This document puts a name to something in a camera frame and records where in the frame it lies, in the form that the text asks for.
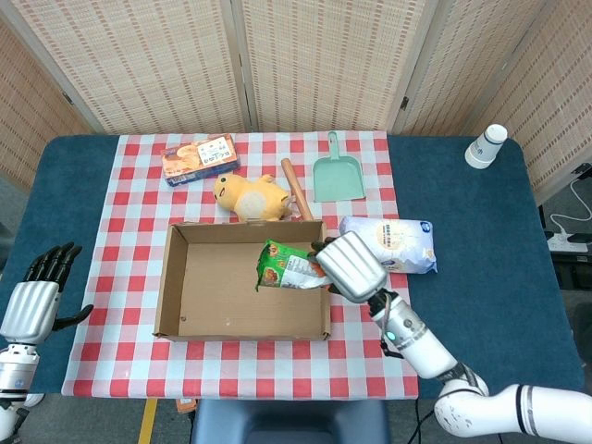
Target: red checkered tablecloth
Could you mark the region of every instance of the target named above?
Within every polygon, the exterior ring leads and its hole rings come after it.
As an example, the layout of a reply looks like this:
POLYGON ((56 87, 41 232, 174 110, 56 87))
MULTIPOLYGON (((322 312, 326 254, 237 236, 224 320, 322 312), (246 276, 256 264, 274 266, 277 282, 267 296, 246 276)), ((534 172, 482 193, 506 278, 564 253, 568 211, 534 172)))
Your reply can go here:
MULTIPOLYGON (((397 217, 387 135, 338 131, 343 153, 361 161, 366 198, 315 203, 313 163, 328 155, 326 132, 233 134, 248 179, 271 174, 288 190, 280 161, 289 157, 315 218, 337 234, 346 215, 397 217)), ((170 188, 160 152, 204 134, 119 138, 97 232, 83 304, 62 393, 95 397, 402 399, 417 396, 417 376, 385 358, 366 305, 331 296, 332 335, 326 341, 192 341, 156 339, 154 315, 170 224, 223 223, 236 217, 216 205, 215 179, 170 188)), ((298 210, 294 205, 294 216, 298 210)), ((408 299, 405 275, 391 287, 408 299)))

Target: food box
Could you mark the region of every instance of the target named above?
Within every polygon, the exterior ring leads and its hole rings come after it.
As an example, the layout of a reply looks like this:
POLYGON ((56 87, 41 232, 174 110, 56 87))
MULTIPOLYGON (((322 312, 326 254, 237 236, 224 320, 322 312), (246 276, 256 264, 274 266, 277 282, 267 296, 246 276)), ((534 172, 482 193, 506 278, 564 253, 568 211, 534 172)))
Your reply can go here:
POLYGON ((230 134, 166 148, 161 155, 165 180, 171 187, 226 173, 241 165, 230 134))

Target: mint green dustpan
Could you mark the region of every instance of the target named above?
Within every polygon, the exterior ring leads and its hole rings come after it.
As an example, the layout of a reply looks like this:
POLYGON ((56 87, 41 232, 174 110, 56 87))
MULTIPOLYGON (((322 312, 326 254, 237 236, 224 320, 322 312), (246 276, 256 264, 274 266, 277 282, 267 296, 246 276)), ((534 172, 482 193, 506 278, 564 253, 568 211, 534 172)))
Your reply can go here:
POLYGON ((314 162, 314 201, 335 202, 365 197, 360 162, 350 155, 339 155, 337 133, 330 131, 330 157, 314 162))

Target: flour bag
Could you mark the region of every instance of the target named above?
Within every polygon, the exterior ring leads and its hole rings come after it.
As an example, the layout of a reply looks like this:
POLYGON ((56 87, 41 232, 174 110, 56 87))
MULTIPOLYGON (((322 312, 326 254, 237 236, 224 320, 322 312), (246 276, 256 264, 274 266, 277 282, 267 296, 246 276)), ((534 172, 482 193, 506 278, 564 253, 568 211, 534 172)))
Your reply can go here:
POLYGON ((357 233, 391 273, 424 274, 437 271, 432 228, 424 220, 345 216, 339 224, 339 233, 357 233))

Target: yellow plush toy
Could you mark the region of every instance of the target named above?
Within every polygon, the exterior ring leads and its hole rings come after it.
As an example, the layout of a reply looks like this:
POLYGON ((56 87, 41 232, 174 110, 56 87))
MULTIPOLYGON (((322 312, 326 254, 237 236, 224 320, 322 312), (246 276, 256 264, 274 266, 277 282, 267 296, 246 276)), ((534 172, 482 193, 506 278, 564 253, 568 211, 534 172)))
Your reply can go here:
POLYGON ((216 201, 227 210, 234 211, 239 220, 279 220, 291 214, 290 195, 274 183, 274 178, 265 174, 255 182, 224 174, 214 184, 216 201))

